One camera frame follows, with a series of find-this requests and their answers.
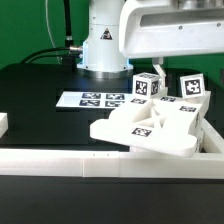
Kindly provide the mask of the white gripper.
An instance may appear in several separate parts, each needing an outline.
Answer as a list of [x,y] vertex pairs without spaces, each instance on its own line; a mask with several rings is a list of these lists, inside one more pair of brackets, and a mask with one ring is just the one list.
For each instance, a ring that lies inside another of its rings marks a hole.
[[153,58],[165,88],[162,57],[224,52],[224,0],[127,0],[119,50],[131,59]]

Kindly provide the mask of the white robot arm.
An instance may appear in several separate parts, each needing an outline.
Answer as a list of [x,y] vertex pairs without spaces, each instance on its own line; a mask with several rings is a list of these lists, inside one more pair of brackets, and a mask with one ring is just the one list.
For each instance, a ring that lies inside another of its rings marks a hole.
[[224,53],[224,0],[90,0],[81,69],[102,77],[129,59]]

